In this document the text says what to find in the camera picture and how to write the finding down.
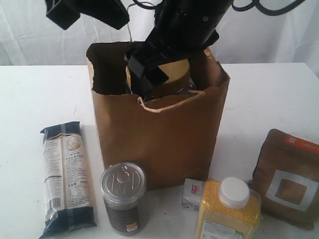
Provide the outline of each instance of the brown paper bag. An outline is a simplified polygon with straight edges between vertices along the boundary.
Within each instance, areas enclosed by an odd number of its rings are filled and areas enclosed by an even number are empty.
[[[209,49],[190,60],[198,91],[143,104],[125,91],[125,52],[140,43],[93,44],[87,51],[95,117],[105,167],[134,161],[148,188],[206,180],[229,77]]]
[[[319,218],[319,145],[277,129],[269,131],[251,187],[262,209],[290,224],[312,229]]]

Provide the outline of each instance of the white bottle cap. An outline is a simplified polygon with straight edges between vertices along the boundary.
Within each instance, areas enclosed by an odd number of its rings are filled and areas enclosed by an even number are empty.
[[[249,200],[248,185],[238,178],[226,178],[220,184],[219,199],[230,208],[243,208]]]

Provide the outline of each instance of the can lid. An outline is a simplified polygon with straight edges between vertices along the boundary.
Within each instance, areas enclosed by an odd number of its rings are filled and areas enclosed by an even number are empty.
[[[224,179],[219,187],[219,199],[230,208],[240,209],[249,201],[248,185],[238,178],[229,177]]]
[[[107,168],[101,177],[103,198],[114,206],[127,206],[146,191],[146,177],[134,163],[119,163]]]

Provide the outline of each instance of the tabletop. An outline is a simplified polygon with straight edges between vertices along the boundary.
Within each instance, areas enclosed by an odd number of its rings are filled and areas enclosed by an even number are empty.
[[[319,143],[319,79],[303,63],[224,64],[231,77],[210,177],[251,179],[268,131],[280,129]],[[81,121],[91,173],[96,228],[68,239],[121,239],[109,224],[100,192],[102,157],[86,66],[0,66],[0,238],[36,239],[44,229],[40,130]],[[181,206],[181,187],[147,193],[150,219],[133,236],[192,239],[197,212]],[[264,216],[255,239],[311,239],[304,231]]]

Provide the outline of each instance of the silver can lid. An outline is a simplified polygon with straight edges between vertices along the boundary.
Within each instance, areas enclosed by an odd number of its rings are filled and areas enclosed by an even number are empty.
[[[107,203],[114,206],[128,206],[144,195],[145,172],[134,163],[115,164],[102,174],[101,189]]]

